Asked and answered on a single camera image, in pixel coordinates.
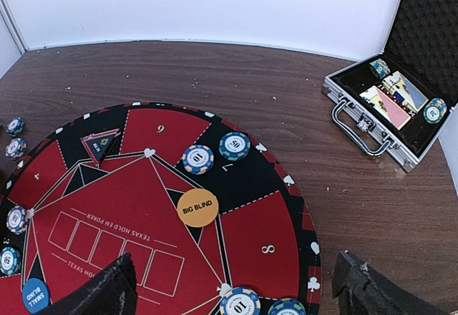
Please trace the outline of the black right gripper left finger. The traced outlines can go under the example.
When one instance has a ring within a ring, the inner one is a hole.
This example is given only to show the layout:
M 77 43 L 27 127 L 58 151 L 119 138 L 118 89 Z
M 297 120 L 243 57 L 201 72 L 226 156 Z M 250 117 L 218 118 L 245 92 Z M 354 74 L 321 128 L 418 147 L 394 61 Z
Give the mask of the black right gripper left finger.
M 137 278 L 130 253 L 122 254 L 94 278 L 40 314 L 135 314 Z

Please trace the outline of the green chips stack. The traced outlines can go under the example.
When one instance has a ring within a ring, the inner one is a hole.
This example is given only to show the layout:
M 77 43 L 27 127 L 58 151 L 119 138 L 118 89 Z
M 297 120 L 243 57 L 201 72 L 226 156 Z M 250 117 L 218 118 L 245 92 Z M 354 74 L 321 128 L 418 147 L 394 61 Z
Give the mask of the green chips stack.
M 251 143 L 247 135 L 241 132 L 229 132 L 220 139 L 219 153 L 231 161 L 242 160 L 250 151 Z
M 267 315 L 306 315 L 305 306 L 293 298 L 277 300 L 268 310 Z

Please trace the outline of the blue small blind button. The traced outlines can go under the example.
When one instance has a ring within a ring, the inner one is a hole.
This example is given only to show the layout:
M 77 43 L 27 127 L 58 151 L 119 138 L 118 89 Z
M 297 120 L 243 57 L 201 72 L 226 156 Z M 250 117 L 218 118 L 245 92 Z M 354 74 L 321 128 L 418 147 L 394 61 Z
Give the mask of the blue small blind button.
M 51 304 L 46 283 L 40 278 L 30 278 L 23 286 L 22 301 L 30 314 L 36 314 Z

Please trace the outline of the orange big blind button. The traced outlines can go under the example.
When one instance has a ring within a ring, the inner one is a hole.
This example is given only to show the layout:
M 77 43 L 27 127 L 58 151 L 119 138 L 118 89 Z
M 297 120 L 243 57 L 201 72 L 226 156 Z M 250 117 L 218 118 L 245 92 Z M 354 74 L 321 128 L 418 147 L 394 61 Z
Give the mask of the orange big blind button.
M 219 202 L 209 190 L 196 188 L 184 193 L 177 203 L 180 220 L 192 228 L 210 225 L 219 214 Z

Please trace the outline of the blue cream chips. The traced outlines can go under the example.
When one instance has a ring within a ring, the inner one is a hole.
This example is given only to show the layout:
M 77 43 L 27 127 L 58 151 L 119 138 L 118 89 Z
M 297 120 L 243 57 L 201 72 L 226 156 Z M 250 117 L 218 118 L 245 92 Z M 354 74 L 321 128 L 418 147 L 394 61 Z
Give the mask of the blue cream chips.
M 6 227 L 14 234 L 22 234 L 28 227 L 29 217 L 25 208 L 14 206 L 7 214 Z

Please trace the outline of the black triangular all-in marker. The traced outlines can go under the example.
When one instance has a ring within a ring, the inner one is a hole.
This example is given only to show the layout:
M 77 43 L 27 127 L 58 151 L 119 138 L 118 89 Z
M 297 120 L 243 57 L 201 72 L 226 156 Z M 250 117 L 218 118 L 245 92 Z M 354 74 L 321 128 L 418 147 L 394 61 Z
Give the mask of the black triangular all-in marker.
M 81 137 L 81 143 L 92 162 L 98 168 L 116 143 L 121 130 L 119 128 Z

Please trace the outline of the blue cream poker chip stack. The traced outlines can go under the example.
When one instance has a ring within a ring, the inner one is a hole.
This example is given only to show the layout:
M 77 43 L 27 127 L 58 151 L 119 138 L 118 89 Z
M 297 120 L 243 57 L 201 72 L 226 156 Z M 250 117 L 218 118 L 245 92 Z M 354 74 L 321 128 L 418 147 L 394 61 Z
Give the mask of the blue cream poker chip stack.
M 26 153 L 26 141 L 20 137 L 14 138 L 7 146 L 5 150 L 5 155 L 10 160 L 18 160 L 22 158 Z

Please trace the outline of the green poker chip stack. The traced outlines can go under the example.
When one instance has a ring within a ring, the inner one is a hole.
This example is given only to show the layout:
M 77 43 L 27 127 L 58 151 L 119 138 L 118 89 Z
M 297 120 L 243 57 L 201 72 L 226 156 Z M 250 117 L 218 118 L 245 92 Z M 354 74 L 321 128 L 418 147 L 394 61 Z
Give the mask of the green poker chip stack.
M 6 132 L 10 137 L 18 136 L 24 129 L 24 121 L 20 117 L 15 117 L 6 127 Z

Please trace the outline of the round red black poker mat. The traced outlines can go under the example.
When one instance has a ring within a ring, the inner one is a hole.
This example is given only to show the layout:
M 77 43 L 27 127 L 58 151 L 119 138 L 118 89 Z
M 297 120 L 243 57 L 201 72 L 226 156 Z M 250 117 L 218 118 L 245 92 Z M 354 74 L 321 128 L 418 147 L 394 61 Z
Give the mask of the round red black poker mat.
M 97 168 L 80 138 L 116 128 Z M 30 278 L 43 280 L 58 302 L 130 253 L 138 314 L 218 314 L 223 284 L 254 290 L 262 314 L 283 298 L 317 314 L 322 269 L 307 205 L 255 138 L 242 160 L 219 153 L 220 139 L 236 130 L 209 112 L 137 102 L 86 114 L 42 140 L 1 190 L 2 220 L 16 205 L 34 212 L 20 235 L 1 227 L 1 246 L 21 254 L 20 271 L 1 276 L 1 312 L 28 314 L 22 289 Z M 202 175 L 183 167 L 192 145 L 215 156 Z M 177 214 L 180 197 L 196 188 L 219 202 L 202 228 Z

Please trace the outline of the red card deck in case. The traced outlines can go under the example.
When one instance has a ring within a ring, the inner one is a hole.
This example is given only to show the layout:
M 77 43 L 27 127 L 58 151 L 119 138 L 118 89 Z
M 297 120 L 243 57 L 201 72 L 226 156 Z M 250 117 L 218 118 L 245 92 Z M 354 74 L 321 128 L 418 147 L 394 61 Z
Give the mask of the red card deck in case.
M 360 96 L 369 104 L 373 105 L 375 110 L 398 130 L 405 126 L 411 119 L 411 116 L 407 112 L 377 86 L 371 86 L 362 92 Z

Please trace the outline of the aluminium poker case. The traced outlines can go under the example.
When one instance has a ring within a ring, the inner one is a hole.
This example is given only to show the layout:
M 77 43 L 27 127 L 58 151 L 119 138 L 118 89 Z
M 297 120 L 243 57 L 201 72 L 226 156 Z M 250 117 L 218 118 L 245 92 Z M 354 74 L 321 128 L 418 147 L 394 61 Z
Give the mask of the aluminium poker case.
M 326 76 L 322 92 L 368 156 L 413 170 L 457 108 L 457 0 L 399 0 L 382 51 Z

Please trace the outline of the red dice row in case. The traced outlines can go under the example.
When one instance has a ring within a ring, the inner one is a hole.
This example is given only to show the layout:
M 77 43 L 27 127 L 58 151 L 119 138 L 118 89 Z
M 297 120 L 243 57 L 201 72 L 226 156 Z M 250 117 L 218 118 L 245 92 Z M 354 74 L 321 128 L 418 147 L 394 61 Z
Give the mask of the red dice row in case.
M 382 84 L 377 86 L 387 97 L 393 100 L 400 108 L 403 109 L 410 117 L 415 117 L 415 111 L 410 110 L 407 106 L 403 105 L 402 102 L 394 94 L 390 93 Z

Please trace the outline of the blue card deck in case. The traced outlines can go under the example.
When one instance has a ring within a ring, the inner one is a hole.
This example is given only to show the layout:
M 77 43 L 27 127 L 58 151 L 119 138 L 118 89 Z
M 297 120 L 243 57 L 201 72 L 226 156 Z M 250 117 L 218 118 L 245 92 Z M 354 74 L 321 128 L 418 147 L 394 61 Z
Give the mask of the blue card deck in case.
M 385 77 L 382 84 L 412 111 L 420 111 L 428 102 L 428 98 L 399 71 Z

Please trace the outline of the blue yellow chips in case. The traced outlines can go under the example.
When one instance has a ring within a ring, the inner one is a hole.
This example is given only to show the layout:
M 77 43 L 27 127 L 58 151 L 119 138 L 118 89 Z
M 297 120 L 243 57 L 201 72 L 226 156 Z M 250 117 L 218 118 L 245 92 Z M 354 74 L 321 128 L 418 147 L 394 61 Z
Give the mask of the blue yellow chips in case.
M 383 79 L 391 73 L 388 64 L 381 58 L 370 62 L 369 67 L 371 72 L 379 79 Z

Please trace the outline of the left aluminium frame post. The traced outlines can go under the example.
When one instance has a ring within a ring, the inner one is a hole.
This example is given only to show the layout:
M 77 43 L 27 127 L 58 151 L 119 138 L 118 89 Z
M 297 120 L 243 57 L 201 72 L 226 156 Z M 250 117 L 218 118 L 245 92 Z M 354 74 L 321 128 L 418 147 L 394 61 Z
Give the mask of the left aluminium frame post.
M 29 51 L 29 46 L 26 43 L 21 29 L 16 22 L 16 19 L 14 18 L 13 12 L 7 0 L 1 0 L 1 17 L 4 20 L 6 28 L 8 29 L 17 49 L 19 50 L 19 53 L 24 55 L 27 51 Z

